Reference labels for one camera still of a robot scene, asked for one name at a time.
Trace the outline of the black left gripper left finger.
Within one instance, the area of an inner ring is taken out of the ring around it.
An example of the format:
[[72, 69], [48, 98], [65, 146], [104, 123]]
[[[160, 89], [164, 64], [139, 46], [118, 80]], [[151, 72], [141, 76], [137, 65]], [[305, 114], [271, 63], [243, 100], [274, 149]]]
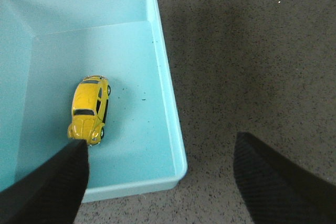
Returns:
[[1, 192], [1, 223], [73, 223], [88, 179], [86, 141], [72, 140]]

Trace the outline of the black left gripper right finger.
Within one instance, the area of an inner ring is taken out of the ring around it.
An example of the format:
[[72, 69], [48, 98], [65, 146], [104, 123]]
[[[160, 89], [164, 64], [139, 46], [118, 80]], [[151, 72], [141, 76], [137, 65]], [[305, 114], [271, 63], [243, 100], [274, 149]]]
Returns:
[[233, 170], [254, 223], [335, 223], [335, 185], [248, 132], [237, 133]]

